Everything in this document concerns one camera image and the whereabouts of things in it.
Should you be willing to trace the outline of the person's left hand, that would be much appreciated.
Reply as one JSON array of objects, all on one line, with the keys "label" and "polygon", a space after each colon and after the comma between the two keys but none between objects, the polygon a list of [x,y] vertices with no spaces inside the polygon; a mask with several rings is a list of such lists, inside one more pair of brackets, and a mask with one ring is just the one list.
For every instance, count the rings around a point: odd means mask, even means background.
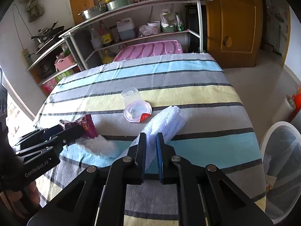
[{"label": "person's left hand", "polygon": [[27,185],[24,188],[24,193],[22,193],[21,191],[14,192],[11,190],[1,192],[1,200],[3,201],[4,205],[11,211],[26,208],[26,206],[24,206],[20,201],[23,196],[29,199],[30,205],[34,208],[37,208],[39,206],[40,196],[38,188],[36,186],[36,181],[33,181],[29,185]]}]

